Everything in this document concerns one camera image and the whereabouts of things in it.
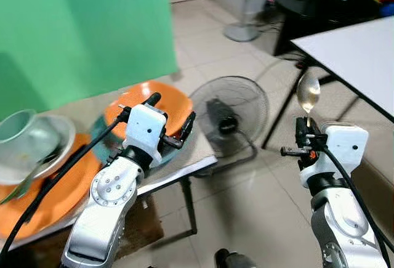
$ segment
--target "orange plate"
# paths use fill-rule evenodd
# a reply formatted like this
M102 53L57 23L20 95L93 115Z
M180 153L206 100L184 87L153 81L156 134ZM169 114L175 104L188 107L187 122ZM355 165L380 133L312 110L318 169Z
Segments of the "orange plate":
M105 109L104 118L107 125L122 111L119 104L134 107L149 98L154 92L160 92L161 100L155 106L167 113L168 121L166 124L167 135L174 136L182 127L186 118L193 109L192 101L180 90L161 83L159 81L149 80L131 87L122 94L118 100L114 101ZM126 123L119 123L112 130L112 133L121 139L126 137Z
M89 135L77 134L71 151L76 151L89 141ZM93 152L88 152L45 196L30 222L22 226L17 238L33 235L66 215L88 193L90 183L99 171L100 165ZM0 205L0 217L2 218L0 234L2 237L8 237L19 217L37 196L42 182L43 179L34 181L29 192L21 199L11 200ZM0 186L0 197L5 197L14 187Z

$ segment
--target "green backdrop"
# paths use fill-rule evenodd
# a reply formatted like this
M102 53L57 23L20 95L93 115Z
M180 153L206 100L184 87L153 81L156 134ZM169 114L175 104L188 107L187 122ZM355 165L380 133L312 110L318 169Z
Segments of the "green backdrop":
M169 0L0 0L0 119L174 71Z

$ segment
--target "power cord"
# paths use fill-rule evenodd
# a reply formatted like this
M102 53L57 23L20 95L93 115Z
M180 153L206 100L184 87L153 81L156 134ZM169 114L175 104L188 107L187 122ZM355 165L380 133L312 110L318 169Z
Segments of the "power cord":
M360 205L362 211L364 212L366 219L371 225L372 230L375 232L380 250L382 252L383 258L388 266L390 268L390 260L388 258L387 250L384 245L384 243L391 249L392 252L394 252L394 245L390 242L390 240L386 237L386 235L383 233L383 231L379 228L379 226L375 223L374 218L372 217L371 213L369 212L367 206L365 205L365 202L363 198L361 197L361 194L357 190L356 186L354 185L352 179L350 176L347 174L346 170L344 167L339 163L338 159L332 154L332 152L328 149L327 145L324 145L322 148L322 151L331 159L331 161L334 163L334 165L337 167L339 170L340 174L342 177L345 179L347 185L349 186L350 190L353 192L353 195L355 196L358 204Z
M131 108L124 107L123 111L119 114L119 116L114 120L114 122L109 125L99 136L97 136L92 142L90 142L86 147L84 147L77 155L75 155L69 162L62 165L58 171L58 174L40 191L37 197L30 203L29 207L25 210L25 212L20 216L18 222L15 224L14 228L12 229L10 235L8 236L4 246L2 247L0 253L0 267L4 264L6 260L7 252L15 239L15 236L18 234L18 231L22 227L23 223L30 217L30 214L33 213L39 204L41 203L42 199L44 199L45 195L56 185L56 183L91 149L94 147L95 144L100 142L118 123L120 122L127 122L129 119Z

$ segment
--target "metal spoon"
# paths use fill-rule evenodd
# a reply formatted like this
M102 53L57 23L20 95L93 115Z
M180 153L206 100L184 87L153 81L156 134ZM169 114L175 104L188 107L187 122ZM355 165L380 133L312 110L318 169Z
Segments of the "metal spoon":
M307 112L307 126L310 126L309 113L320 96L320 84L311 72L306 72L297 85L297 98L300 106Z
M31 183L33 182L34 176L36 175L38 170L41 168L41 165L43 163L46 163L46 162L52 160L57 155L58 155L58 151L54 151L53 153L51 153L50 155L45 157L43 160L40 160L39 162L37 162L36 166L26 176L26 178L24 178L23 181L21 181L21 183L19 183L18 186L16 186L10 194L8 194L5 198L0 200L0 205L7 203L8 201L10 201L14 198L21 198L21 197L25 196L25 194L27 193L27 191L30 188Z

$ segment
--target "black fan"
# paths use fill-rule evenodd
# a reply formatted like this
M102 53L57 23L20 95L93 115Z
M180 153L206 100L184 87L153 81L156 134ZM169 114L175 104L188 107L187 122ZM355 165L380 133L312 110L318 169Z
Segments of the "black fan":
M255 157L253 141L268 116L267 96L256 82L242 76L220 77L202 85L191 99L198 124L216 157L232 156L248 146Z

